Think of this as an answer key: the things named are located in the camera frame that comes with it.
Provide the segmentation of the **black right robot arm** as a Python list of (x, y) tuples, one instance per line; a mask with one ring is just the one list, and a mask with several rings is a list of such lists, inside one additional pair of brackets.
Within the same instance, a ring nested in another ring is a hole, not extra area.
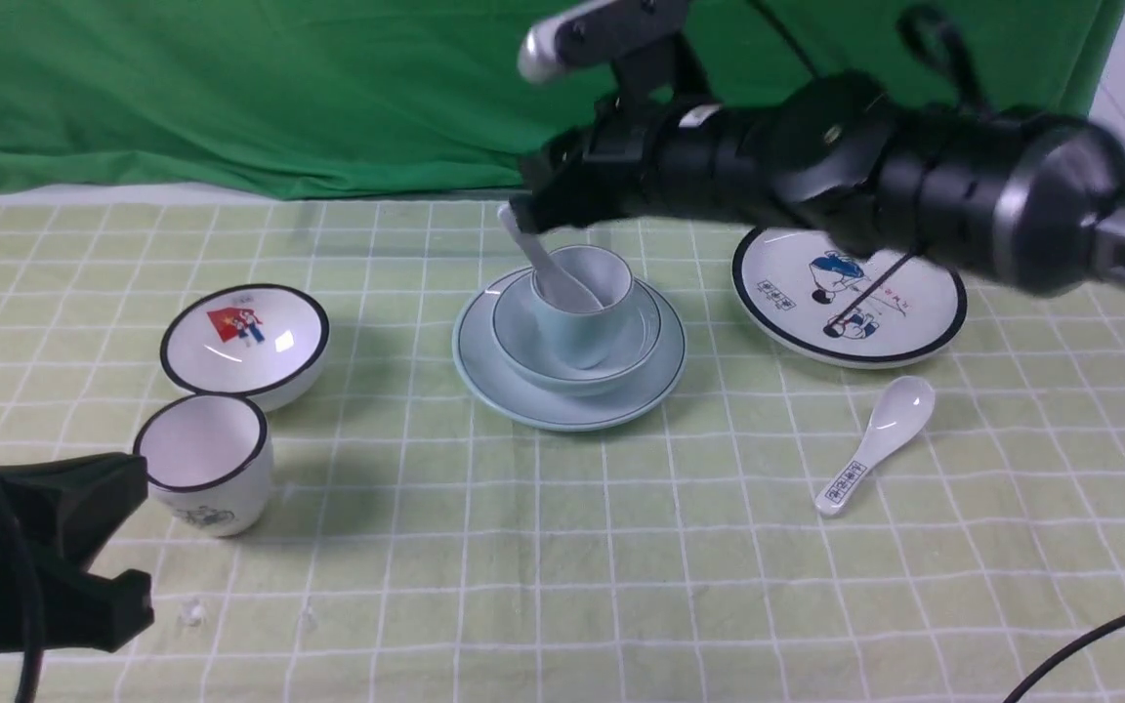
[(1125, 290), (1125, 146), (1036, 108), (897, 105), (861, 72), (784, 103), (606, 106), (521, 164), (519, 228), (634, 218), (824, 232), (844, 253), (911, 252), (1030, 297)]

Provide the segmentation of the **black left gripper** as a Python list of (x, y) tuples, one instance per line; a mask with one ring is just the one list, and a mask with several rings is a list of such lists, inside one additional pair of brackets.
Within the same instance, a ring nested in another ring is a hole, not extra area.
[(145, 458), (104, 453), (0, 472), (0, 654), (40, 624), (48, 650), (116, 651), (155, 622), (147, 573), (93, 564), (148, 494)]

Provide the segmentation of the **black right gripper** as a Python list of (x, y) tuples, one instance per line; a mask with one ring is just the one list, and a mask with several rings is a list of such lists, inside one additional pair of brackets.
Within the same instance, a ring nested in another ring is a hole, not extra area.
[(648, 217), (716, 220), (714, 205), (699, 186), (668, 191), (662, 156), (687, 132), (719, 114), (716, 100), (675, 98), (634, 103), (615, 94), (598, 100), (593, 123), (568, 129), (520, 160), (526, 193), (508, 201), (510, 218), (526, 235), (557, 228)]

